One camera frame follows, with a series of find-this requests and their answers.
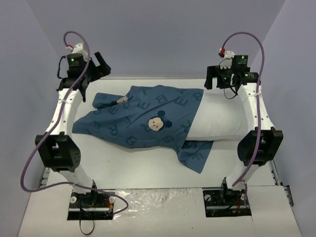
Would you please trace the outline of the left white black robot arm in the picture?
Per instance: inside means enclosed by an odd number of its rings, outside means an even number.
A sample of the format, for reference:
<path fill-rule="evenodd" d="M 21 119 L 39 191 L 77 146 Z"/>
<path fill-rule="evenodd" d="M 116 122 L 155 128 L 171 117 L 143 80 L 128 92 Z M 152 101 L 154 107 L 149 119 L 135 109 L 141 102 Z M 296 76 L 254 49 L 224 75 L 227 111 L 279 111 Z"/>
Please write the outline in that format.
<path fill-rule="evenodd" d="M 86 101 L 88 85 L 111 72 L 100 52 L 94 55 L 99 66 L 92 58 L 85 59 L 83 53 L 65 56 L 69 68 L 67 77 L 61 79 L 57 88 L 58 102 L 53 119 L 46 132 L 35 138 L 43 165 L 62 175 L 65 182 L 73 187 L 74 193 L 82 195 L 81 200 L 87 206 L 95 206 L 99 202 L 99 193 L 95 191 L 95 182 L 80 164 L 81 152 L 72 140 L 72 130 L 79 105 Z"/>

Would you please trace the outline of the white pillow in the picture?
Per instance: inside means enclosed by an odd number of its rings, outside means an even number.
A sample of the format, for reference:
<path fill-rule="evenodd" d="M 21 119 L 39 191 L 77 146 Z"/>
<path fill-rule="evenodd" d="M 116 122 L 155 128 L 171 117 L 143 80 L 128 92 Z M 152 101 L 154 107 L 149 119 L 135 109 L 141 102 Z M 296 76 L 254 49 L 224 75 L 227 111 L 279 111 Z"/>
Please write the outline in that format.
<path fill-rule="evenodd" d="M 239 98 L 205 91 L 189 130 L 188 141 L 241 139 L 248 133 L 246 114 Z"/>

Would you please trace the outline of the blue cartoon letter pillowcase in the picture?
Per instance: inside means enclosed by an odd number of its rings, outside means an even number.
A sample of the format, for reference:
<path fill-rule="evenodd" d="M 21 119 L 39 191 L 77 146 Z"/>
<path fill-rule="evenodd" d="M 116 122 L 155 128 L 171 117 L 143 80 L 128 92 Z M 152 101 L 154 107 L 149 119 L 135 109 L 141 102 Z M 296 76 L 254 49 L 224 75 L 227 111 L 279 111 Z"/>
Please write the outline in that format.
<path fill-rule="evenodd" d="M 202 101 L 199 88 L 132 86 L 125 96 L 97 93 L 94 111 L 74 122 L 73 133 L 88 134 L 129 148 L 170 148 L 187 168 L 201 173 L 213 142 L 190 140 Z"/>

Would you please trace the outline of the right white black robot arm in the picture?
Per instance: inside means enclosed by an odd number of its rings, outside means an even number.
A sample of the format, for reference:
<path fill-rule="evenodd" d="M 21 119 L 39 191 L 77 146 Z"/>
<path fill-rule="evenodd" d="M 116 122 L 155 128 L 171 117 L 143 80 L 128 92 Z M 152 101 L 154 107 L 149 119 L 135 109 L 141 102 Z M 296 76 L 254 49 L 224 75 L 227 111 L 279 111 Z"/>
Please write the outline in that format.
<path fill-rule="evenodd" d="M 212 80 L 217 79 L 216 87 L 231 89 L 241 100 L 248 133 L 237 146 L 238 162 L 223 179 L 219 191 L 220 201 L 232 203 L 237 193 L 246 193 L 247 182 L 261 166 L 274 159 L 283 140 L 283 132 L 277 130 L 268 116 L 261 87 L 261 72 L 251 72 L 247 65 L 247 55 L 233 52 L 220 53 L 222 61 L 207 68 L 204 87 L 212 89 Z"/>

